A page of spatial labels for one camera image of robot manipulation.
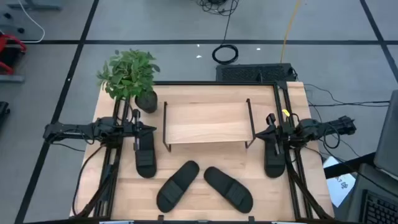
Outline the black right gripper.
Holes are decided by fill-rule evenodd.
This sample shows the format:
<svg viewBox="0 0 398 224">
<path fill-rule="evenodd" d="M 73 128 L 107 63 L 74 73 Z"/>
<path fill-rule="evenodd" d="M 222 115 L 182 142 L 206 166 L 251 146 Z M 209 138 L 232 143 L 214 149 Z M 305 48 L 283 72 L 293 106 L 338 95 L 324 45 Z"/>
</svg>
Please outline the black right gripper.
<svg viewBox="0 0 398 224">
<path fill-rule="evenodd" d="M 282 146 L 282 142 L 280 140 L 280 129 L 275 125 L 275 114 L 270 113 L 267 118 L 266 122 L 268 127 L 255 134 L 255 137 L 267 140 L 266 141 L 266 155 L 267 156 L 281 156 L 284 153 L 284 149 Z"/>
</svg>

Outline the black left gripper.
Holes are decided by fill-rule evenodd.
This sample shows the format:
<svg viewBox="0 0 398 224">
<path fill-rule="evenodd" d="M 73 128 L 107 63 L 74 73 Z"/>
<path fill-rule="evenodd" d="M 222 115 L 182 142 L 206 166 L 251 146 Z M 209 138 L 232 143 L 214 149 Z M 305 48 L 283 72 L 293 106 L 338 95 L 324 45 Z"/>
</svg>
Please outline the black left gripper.
<svg viewBox="0 0 398 224">
<path fill-rule="evenodd" d="M 134 132 L 134 151 L 138 151 L 140 148 L 140 131 L 141 131 L 141 125 L 140 125 L 140 117 L 141 117 L 141 112 L 138 109 L 132 109 L 131 110 L 131 118 L 130 118 L 130 123 L 133 124 L 133 132 Z M 142 131 L 145 133 L 153 133 L 154 131 L 157 130 L 156 127 L 154 126 L 149 126 L 146 124 L 142 124 L 142 128 L 150 128 L 150 129 L 143 129 Z"/>
</svg>

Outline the black rubber slide sandal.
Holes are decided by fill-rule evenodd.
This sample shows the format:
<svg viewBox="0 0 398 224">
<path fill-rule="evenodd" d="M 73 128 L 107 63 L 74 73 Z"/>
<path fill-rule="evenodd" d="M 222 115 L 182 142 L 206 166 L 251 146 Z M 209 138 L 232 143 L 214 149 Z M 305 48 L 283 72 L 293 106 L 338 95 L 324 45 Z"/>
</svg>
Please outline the black rubber slide sandal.
<svg viewBox="0 0 398 224">
<path fill-rule="evenodd" d="M 153 133 L 147 133 L 139 139 L 135 157 L 137 173 L 146 179 L 154 177 L 157 172 L 157 161 Z"/>
<path fill-rule="evenodd" d="M 199 170 L 195 161 L 187 161 L 165 182 L 156 197 L 157 207 L 162 213 L 170 212 L 178 204 Z"/>
<path fill-rule="evenodd" d="M 238 180 L 216 167 L 207 168 L 204 179 L 237 211 L 249 213 L 252 210 L 254 205 L 252 194 Z"/>
<path fill-rule="evenodd" d="M 267 140 L 265 140 L 265 156 L 264 156 L 264 170 L 266 176 L 270 178 L 280 177 L 285 171 L 285 152 L 281 156 L 267 156 L 266 141 Z"/>
</svg>

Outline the black plant pot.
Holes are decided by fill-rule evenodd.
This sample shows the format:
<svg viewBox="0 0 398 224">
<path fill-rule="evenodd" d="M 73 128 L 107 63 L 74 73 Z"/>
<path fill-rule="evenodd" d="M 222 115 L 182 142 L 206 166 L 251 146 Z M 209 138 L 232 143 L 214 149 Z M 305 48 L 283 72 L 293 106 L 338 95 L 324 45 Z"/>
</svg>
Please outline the black plant pot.
<svg viewBox="0 0 398 224">
<path fill-rule="evenodd" d="M 155 91 L 145 91 L 136 96 L 135 104 L 146 113 L 153 113 L 157 110 L 158 97 Z"/>
</svg>

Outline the green leafy plant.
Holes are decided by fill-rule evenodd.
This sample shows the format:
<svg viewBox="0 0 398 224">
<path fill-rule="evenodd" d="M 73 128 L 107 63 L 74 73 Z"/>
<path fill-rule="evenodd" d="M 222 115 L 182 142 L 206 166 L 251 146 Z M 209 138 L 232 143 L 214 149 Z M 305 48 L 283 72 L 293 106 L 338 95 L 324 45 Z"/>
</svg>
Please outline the green leafy plant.
<svg viewBox="0 0 398 224">
<path fill-rule="evenodd" d="M 160 72 L 154 61 L 150 52 L 116 50 L 96 72 L 98 85 L 116 100 L 146 95 L 153 90 L 154 74 Z"/>
</svg>

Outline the black keyboard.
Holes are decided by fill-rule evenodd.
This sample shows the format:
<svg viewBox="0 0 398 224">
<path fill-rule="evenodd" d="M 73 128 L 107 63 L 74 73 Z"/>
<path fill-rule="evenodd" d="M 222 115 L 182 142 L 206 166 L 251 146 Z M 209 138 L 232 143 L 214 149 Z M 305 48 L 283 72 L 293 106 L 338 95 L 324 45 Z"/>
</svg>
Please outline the black keyboard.
<svg viewBox="0 0 398 224">
<path fill-rule="evenodd" d="M 218 82 L 273 82 L 297 80 L 297 74 L 290 63 L 219 65 L 216 67 Z"/>
<path fill-rule="evenodd" d="M 369 224 L 398 224 L 398 202 L 363 190 L 359 221 Z"/>
</svg>

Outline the white paper sheet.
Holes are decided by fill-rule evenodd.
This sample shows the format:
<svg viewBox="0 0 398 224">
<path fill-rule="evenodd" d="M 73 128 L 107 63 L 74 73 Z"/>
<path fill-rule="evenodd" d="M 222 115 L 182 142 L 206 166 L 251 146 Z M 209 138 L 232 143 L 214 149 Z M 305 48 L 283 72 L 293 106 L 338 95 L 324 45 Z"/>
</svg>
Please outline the white paper sheet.
<svg viewBox="0 0 398 224">
<path fill-rule="evenodd" d="M 326 180 L 331 202 L 339 207 L 354 187 L 356 179 L 351 174 L 343 174 Z"/>
</svg>

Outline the grey monitor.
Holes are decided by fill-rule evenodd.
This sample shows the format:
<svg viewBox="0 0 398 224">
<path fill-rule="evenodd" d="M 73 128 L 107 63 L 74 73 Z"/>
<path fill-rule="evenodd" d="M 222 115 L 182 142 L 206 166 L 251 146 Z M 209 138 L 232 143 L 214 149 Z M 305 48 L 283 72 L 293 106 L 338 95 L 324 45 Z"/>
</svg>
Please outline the grey monitor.
<svg viewBox="0 0 398 224">
<path fill-rule="evenodd" d="M 398 180 L 398 90 L 394 90 L 391 95 L 374 164 Z"/>
</svg>

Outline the red tubular cart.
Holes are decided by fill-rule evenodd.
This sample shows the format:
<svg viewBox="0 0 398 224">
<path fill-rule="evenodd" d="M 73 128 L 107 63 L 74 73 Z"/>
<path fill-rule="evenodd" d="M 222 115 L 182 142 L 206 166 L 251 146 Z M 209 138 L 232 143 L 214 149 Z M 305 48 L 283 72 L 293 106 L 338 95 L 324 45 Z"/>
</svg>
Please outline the red tubular cart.
<svg viewBox="0 0 398 224">
<path fill-rule="evenodd" d="M 27 48 L 13 35 L 0 34 L 0 75 L 14 75 L 14 67 Z"/>
</svg>

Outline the wooden shelf with black frame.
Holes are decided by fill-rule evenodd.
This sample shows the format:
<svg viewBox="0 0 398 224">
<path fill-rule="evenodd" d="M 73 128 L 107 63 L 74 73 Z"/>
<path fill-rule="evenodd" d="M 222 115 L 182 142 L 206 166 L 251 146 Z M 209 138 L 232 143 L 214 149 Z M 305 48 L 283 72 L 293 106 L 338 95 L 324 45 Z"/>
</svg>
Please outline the wooden shelf with black frame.
<svg viewBox="0 0 398 224">
<path fill-rule="evenodd" d="M 243 142 L 248 149 L 256 139 L 251 100 L 239 103 L 164 102 L 162 143 L 171 152 L 174 144 Z"/>
</svg>

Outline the black aluminium rig frame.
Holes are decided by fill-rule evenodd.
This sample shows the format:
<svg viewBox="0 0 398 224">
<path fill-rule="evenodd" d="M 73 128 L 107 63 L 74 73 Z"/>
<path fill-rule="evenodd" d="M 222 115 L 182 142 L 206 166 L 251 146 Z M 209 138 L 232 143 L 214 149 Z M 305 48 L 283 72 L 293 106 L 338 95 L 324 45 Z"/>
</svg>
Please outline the black aluminium rig frame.
<svg viewBox="0 0 398 224">
<path fill-rule="evenodd" d="M 136 171 L 134 138 L 124 138 L 119 153 L 118 176 L 111 187 L 113 201 L 105 203 L 110 208 L 112 220 L 155 220 L 164 215 L 165 221 L 247 221 L 252 216 L 257 221 L 293 221 L 290 182 L 285 173 L 270 179 L 264 171 L 264 142 L 255 140 L 249 149 L 243 142 L 214 142 L 203 144 L 180 144 L 171 146 L 169 153 L 162 143 L 163 102 L 171 103 L 232 103 L 251 100 L 256 131 L 266 128 L 265 117 L 276 113 L 274 92 L 271 86 L 232 85 L 221 82 L 193 82 L 176 85 L 155 85 L 160 106 L 155 113 L 143 114 L 144 124 L 156 126 L 154 134 L 157 172 L 155 177 L 145 179 Z M 108 151 L 102 148 L 87 163 L 80 178 L 75 199 L 76 214 L 81 212 L 97 191 L 103 164 Z M 334 218 L 330 194 L 319 154 L 302 149 L 301 156 L 308 190 L 327 214 Z M 177 206 L 163 214 L 156 205 L 156 195 L 165 181 L 185 162 L 193 160 L 200 172 Z M 241 181 L 252 193 L 254 206 L 250 213 L 240 213 L 203 179 L 204 171 L 215 166 Z"/>
</svg>

